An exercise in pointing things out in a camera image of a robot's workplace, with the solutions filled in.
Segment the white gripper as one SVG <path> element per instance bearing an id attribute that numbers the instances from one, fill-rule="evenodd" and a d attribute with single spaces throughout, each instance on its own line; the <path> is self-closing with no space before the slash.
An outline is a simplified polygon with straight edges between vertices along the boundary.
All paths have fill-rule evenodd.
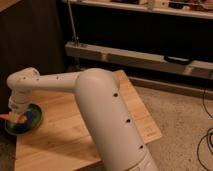
<path id="1" fill-rule="evenodd" d="M 14 123 L 19 123 L 21 119 L 21 115 L 18 113 L 24 113 L 30 102 L 16 102 L 12 98 L 9 98 L 8 107 L 12 111 L 9 113 L 9 120 Z"/>

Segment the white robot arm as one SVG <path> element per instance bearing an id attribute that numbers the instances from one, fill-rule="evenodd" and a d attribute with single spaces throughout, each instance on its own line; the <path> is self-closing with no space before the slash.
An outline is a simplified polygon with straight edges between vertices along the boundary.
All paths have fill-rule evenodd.
<path id="1" fill-rule="evenodd" d="M 41 75 L 26 68 L 8 76 L 8 106 L 25 113 L 34 90 L 72 93 L 107 171 L 159 171 L 120 93 L 120 81 L 108 70 Z"/>

